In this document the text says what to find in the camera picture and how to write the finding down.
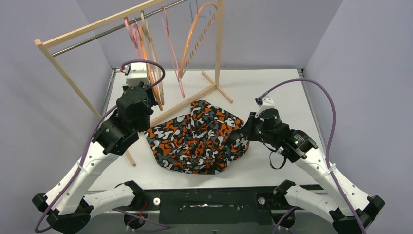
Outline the orange camouflage shorts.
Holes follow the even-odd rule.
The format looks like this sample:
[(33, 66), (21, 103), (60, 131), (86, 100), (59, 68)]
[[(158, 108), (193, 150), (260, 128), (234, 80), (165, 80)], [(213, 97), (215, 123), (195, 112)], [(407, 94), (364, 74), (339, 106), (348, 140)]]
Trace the orange camouflage shorts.
[(240, 159), (250, 145), (237, 134), (243, 120), (205, 100), (191, 103), (190, 113), (146, 131), (157, 164), (186, 174), (213, 175)]

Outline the pink plastic hanger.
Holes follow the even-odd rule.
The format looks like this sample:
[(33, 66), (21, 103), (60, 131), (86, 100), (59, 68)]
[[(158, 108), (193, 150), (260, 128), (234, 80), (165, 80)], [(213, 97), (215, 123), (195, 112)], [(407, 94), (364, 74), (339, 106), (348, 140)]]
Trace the pink plastic hanger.
[(136, 24), (136, 22), (133, 22), (131, 24), (132, 29), (130, 29), (130, 24), (129, 24), (128, 17), (124, 17), (124, 24), (125, 24), (125, 28), (127, 29), (128, 34), (129, 34), (129, 37), (130, 37), (132, 43), (135, 46), (135, 51), (136, 51), (136, 54), (137, 54), (137, 58), (141, 59), (141, 54), (140, 54), (140, 51), (139, 51), (140, 45), (139, 45), (139, 35), (138, 35), (137, 24)]

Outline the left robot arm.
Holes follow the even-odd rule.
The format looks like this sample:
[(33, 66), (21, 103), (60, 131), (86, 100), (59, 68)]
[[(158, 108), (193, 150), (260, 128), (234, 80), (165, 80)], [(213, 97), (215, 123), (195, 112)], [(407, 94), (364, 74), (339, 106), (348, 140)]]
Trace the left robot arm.
[(139, 133), (150, 127), (156, 104), (152, 89), (144, 84), (123, 90), (115, 106), (97, 123), (82, 156), (66, 176), (48, 192), (33, 197), (33, 204), (50, 229), (75, 234), (99, 214), (144, 204), (144, 191), (134, 181), (93, 194), (89, 189), (139, 139)]

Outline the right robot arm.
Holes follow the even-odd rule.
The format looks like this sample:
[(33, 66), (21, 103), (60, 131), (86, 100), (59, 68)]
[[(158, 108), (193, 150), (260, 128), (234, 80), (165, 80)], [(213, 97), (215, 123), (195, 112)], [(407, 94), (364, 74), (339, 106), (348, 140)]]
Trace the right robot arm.
[(294, 130), (280, 119), (277, 109), (259, 115), (251, 112), (246, 124), (234, 130), (229, 143), (245, 137), (271, 145), (277, 154), (308, 173), (328, 194), (319, 195), (295, 182), (285, 180), (274, 190), (274, 202), (280, 208), (289, 205), (307, 210), (333, 225), (339, 234), (361, 234), (375, 220), (385, 202), (370, 196), (347, 179), (305, 132)]

